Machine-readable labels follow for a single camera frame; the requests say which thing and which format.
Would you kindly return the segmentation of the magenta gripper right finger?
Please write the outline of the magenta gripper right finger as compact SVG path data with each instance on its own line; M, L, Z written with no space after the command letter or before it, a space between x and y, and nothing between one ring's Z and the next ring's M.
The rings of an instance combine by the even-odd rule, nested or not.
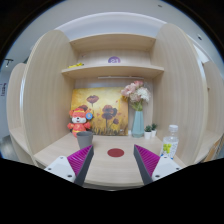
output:
M145 185L181 170L169 157L158 156L139 145L134 145L134 157Z

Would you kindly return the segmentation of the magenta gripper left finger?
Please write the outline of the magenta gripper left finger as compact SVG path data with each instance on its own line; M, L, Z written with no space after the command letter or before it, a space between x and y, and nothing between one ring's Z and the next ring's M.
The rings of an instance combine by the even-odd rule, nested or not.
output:
M68 157L59 156L45 168L45 171L82 186L93 155L93 146L90 145Z

